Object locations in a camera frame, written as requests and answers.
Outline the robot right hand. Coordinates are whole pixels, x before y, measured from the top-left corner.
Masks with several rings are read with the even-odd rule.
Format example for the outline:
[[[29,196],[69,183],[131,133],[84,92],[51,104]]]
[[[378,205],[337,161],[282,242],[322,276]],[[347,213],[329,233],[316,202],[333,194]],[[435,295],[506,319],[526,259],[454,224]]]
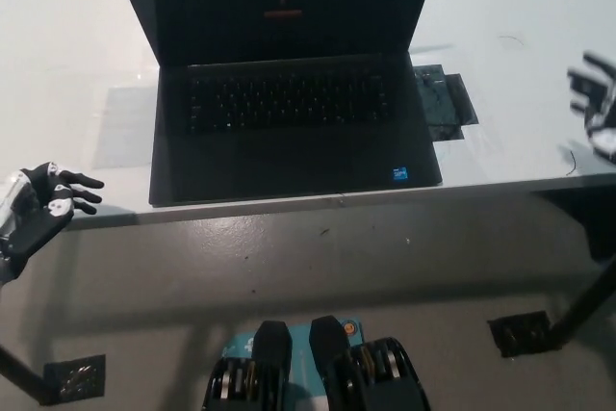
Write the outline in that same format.
[[[582,60],[598,69],[606,81],[569,68],[570,90],[586,98],[585,102],[572,100],[570,108],[583,117],[585,135],[594,154],[615,165],[615,64],[590,50],[583,52]]]

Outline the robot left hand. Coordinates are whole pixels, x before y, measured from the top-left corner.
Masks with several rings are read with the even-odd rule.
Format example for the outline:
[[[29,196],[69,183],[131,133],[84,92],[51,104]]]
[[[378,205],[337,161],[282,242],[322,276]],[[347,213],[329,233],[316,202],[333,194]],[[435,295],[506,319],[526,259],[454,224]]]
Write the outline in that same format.
[[[62,231],[79,210],[96,213],[104,182],[54,162],[22,168],[1,199],[1,255],[27,260]]]

